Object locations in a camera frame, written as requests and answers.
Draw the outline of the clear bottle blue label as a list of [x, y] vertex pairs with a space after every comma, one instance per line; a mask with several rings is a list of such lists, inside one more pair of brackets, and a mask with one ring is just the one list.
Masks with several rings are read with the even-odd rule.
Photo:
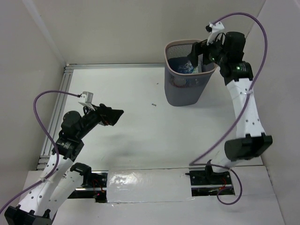
[[181, 74], [192, 74], [194, 67], [189, 60], [181, 61], [177, 67], [177, 72]]

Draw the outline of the clear bottle green white label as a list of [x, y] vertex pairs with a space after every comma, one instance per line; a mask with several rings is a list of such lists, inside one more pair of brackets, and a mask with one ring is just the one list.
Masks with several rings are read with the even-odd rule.
[[203, 72], [203, 60], [198, 61], [198, 66], [193, 68], [193, 74], [198, 74]]

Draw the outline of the clear bottle red cap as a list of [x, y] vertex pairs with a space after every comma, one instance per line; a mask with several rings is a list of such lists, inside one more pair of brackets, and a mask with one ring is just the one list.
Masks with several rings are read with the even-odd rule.
[[174, 78], [170, 81], [170, 83], [175, 88], [188, 88], [189, 87], [188, 79]]

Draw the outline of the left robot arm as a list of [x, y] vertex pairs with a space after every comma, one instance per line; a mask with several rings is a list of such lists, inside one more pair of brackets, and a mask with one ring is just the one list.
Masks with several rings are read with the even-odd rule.
[[82, 139], [97, 125], [114, 126], [123, 110], [100, 104], [84, 106], [84, 115], [69, 111], [63, 116], [59, 138], [38, 185], [27, 190], [17, 206], [9, 206], [5, 219], [10, 225], [51, 225], [59, 207], [73, 191], [92, 183], [91, 167], [75, 162]]

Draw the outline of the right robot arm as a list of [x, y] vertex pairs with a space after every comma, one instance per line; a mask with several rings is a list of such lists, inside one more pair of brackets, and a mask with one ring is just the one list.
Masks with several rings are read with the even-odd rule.
[[233, 103], [236, 138], [224, 143], [220, 151], [205, 166], [205, 180], [214, 184], [238, 163], [261, 156], [273, 143], [266, 135], [258, 115], [254, 96], [254, 76], [251, 65], [243, 60], [246, 39], [240, 32], [228, 32], [215, 40], [192, 44], [188, 59], [193, 66], [196, 57], [202, 56], [205, 65], [215, 63], [220, 67], [225, 86]]

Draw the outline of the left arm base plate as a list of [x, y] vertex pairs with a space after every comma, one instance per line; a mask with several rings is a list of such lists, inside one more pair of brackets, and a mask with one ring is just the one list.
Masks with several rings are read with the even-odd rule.
[[92, 199], [96, 203], [107, 203], [108, 171], [92, 171], [88, 183], [76, 188], [68, 199]]

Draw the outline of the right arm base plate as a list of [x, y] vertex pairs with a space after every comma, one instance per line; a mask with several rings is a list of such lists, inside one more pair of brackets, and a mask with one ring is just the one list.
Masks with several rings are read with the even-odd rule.
[[229, 172], [208, 175], [204, 169], [189, 170], [185, 173], [190, 179], [191, 193], [196, 196], [235, 195]]

